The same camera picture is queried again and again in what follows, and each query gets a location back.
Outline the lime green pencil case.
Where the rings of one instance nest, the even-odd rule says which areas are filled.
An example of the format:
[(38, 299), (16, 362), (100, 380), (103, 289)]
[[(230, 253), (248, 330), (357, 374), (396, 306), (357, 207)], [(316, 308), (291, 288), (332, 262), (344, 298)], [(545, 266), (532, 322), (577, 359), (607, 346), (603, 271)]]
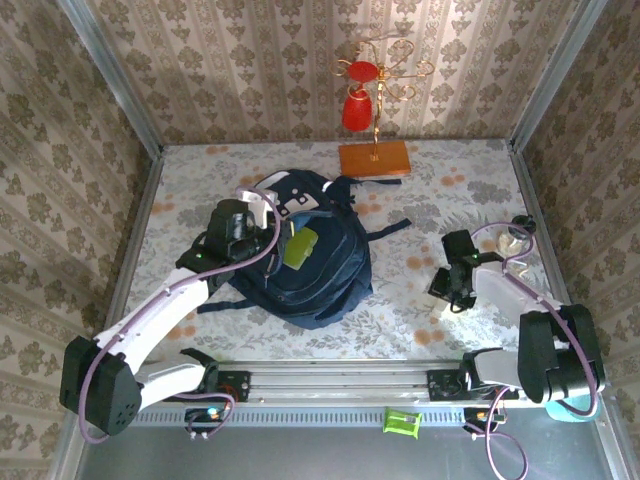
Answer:
[(305, 261), (312, 255), (318, 241), (318, 234), (303, 227), (288, 240), (283, 257), (283, 264), (298, 271)]

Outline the navy blue backpack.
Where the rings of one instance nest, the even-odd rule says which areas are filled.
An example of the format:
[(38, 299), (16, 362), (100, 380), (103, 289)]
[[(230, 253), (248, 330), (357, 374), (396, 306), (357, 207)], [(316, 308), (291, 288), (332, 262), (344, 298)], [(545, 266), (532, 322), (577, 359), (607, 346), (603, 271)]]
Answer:
[(310, 170), (282, 170), (256, 184), (278, 194), (276, 206), (295, 232), (307, 227), (318, 234), (312, 255), (295, 271), (282, 265), (268, 273), (272, 253), (239, 269), (229, 284), (244, 296), (238, 302), (208, 302), (199, 314), (258, 306), (297, 327), (314, 330), (340, 321), (373, 293), (369, 243), (411, 225), (403, 219), (369, 233), (354, 210), (351, 187), (356, 179), (330, 180)]

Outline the glass jar black lid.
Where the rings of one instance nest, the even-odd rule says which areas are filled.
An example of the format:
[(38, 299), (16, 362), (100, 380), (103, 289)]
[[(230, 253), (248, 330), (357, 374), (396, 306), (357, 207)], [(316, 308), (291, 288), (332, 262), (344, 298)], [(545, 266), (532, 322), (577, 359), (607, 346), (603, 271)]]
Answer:
[(503, 256), (520, 253), (535, 231), (536, 222), (531, 215), (516, 215), (511, 220), (511, 226), (498, 236), (498, 251)]

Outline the red wine glass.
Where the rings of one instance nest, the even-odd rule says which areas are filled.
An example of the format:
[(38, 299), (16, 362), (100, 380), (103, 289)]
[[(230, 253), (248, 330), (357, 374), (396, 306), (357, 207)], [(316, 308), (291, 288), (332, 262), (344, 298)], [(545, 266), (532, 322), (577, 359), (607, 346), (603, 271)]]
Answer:
[(371, 95), (366, 85), (378, 79), (378, 67), (368, 61), (351, 63), (346, 70), (353, 82), (345, 99), (342, 123), (345, 129), (361, 132), (369, 128), (373, 118)]

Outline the teal translucent plastic cup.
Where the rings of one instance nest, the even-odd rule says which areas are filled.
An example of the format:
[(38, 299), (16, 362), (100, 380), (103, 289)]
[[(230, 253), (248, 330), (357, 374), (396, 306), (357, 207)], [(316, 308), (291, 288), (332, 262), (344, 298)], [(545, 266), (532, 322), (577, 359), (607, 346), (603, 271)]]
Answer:
[[(591, 397), (589, 395), (570, 397), (565, 399), (564, 402), (575, 409), (587, 410), (590, 406)], [(596, 406), (596, 413), (591, 417), (585, 417), (576, 415), (574, 412), (567, 410), (564, 406), (560, 405), (558, 401), (547, 402), (544, 405), (545, 410), (551, 419), (565, 423), (582, 423), (595, 420), (600, 411), (599, 404), (596, 404)]]

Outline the aluminium side rail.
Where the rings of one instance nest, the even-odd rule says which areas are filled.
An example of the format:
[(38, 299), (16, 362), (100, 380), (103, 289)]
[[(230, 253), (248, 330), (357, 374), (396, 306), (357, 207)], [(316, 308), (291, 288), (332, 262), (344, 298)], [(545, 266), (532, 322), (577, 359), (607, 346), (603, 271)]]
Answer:
[(503, 266), (505, 280), (516, 296), (516, 316), (520, 319), (518, 361), (521, 368), (536, 367), (541, 371), (578, 365), (587, 360), (587, 351), (577, 340), (572, 321), (585, 309), (571, 306), (557, 264), (550, 237), (544, 223), (532, 180), (521, 155), (511, 155), (527, 214), (536, 222), (524, 250), (514, 259), (522, 260), (532, 252), (539, 254), (548, 278), (550, 294), (538, 291)]
[(144, 235), (149, 217), (151, 216), (155, 195), (161, 180), (161, 174), (164, 167), (164, 150), (165, 148), (160, 146), (158, 148), (158, 153), (152, 158), (150, 164), (135, 220), (126, 242), (123, 262), (118, 270), (117, 281), (115, 283), (111, 304), (106, 316), (105, 330), (116, 325), (124, 317), (127, 299), (131, 290), (140, 250), (144, 241)]

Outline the aluminium mounting rail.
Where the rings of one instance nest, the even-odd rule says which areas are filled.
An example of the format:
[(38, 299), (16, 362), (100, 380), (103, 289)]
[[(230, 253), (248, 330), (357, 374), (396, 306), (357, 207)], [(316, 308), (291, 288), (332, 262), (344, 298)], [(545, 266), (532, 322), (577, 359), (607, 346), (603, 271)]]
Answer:
[[(157, 402), (180, 400), (178, 394), (196, 391), (205, 375), (196, 360), (183, 359), (143, 365), (134, 375), (142, 388), (141, 410)], [(373, 407), (373, 406), (486, 406), (489, 400), (432, 401), (427, 387), (429, 370), (455, 369), (459, 361), (256, 361), (222, 362), (213, 371), (251, 373), (245, 406)]]

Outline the green packet on rail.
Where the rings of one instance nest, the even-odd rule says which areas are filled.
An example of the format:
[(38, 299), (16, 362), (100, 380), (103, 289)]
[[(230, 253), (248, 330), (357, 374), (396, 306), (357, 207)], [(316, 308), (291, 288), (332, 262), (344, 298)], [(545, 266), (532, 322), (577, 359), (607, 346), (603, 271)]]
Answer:
[(418, 440), (422, 418), (422, 413), (406, 412), (386, 407), (382, 432), (408, 436)]

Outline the aluminium frame post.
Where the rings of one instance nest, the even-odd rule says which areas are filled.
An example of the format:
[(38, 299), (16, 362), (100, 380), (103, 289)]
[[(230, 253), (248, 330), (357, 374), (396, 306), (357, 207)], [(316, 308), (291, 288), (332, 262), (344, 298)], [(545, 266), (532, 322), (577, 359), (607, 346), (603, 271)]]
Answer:
[(162, 141), (152, 125), (141, 97), (137, 95), (125, 69), (117, 59), (104, 29), (86, 0), (57, 0), (74, 30), (125, 113), (135, 134), (152, 161), (162, 156)]
[(514, 152), (521, 152), (526, 147), (608, 2), (579, 0), (513, 130), (509, 144)]

